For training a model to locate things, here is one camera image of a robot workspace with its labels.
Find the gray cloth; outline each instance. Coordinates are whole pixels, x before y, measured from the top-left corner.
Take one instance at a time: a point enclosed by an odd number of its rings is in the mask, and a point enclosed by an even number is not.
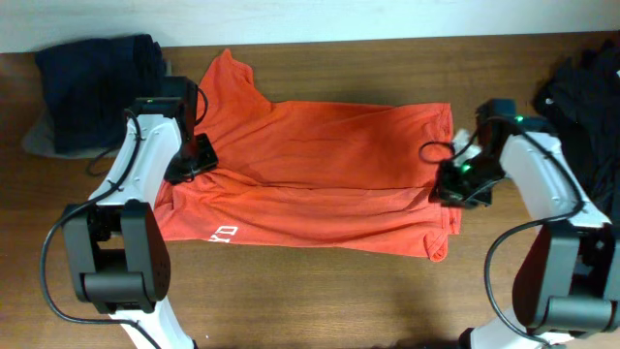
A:
[[[25,152],[59,159],[92,159],[104,152],[105,148],[95,147],[68,153],[57,153],[54,150],[54,123],[47,111],[37,119],[21,140],[21,147]],[[115,157],[118,150],[111,151],[106,157]]]

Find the black bracket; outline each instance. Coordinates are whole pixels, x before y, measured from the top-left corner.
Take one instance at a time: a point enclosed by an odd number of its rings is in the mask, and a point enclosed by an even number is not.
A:
[[[620,231],[542,226],[512,288],[518,321],[530,333],[586,337],[620,326]]]
[[[477,108],[476,115],[482,151],[458,168],[450,160],[440,163],[431,200],[443,206],[491,205],[492,186],[506,175],[499,163],[506,139],[517,134],[519,129],[554,132],[549,122],[541,117],[518,115],[514,100],[510,99],[491,99]],[[490,117],[505,118],[518,124],[518,129],[508,122],[489,122]]]
[[[164,179],[171,184],[192,181],[196,175],[211,171],[218,164],[207,135],[194,135],[197,101],[195,83],[184,77],[165,77],[160,96],[137,98],[130,107],[135,115],[162,114],[176,121],[182,144],[164,174]]]
[[[100,248],[98,242],[114,233],[123,237],[124,249]],[[94,206],[67,222],[63,236],[77,298],[100,313],[151,313],[166,296],[171,259],[149,203]]]

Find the dark navy cloth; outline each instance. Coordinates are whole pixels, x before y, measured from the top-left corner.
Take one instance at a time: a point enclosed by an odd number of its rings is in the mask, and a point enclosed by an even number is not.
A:
[[[166,71],[150,35],[46,48],[35,61],[58,153],[121,143],[123,110],[136,97],[156,96]]]
[[[575,177],[597,208],[620,224],[620,48],[606,42],[567,60],[534,108],[558,130]]]

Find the folded clothing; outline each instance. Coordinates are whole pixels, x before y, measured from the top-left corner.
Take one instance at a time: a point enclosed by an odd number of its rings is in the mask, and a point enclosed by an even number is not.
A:
[[[559,66],[534,99],[555,126],[567,163],[590,200],[620,224],[620,47],[607,41]]]
[[[450,141],[448,104],[271,103],[229,50],[200,87],[209,107],[196,133],[209,136],[220,163],[192,182],[162,184],[164,239],[446,257],[460,210],[429,202],[437,166],[418,150]]]
[[[150,35],[46,48],[36,53],[35,61],[57,153],[122,142],[123,109],[136,97],[156,96],[166,71],[161,49]]]

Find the black clothing pile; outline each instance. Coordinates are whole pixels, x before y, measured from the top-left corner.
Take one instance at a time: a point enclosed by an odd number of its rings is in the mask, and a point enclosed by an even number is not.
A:
[[[620,47],[567,60],[537,94],[536,111],[558,131],[577,180],[596,207],[620,223]]]
[[[137,97],[156,96],[166,72],[150,35],[46,48],[35,61],[58,153],[122,143],[123,110]]]

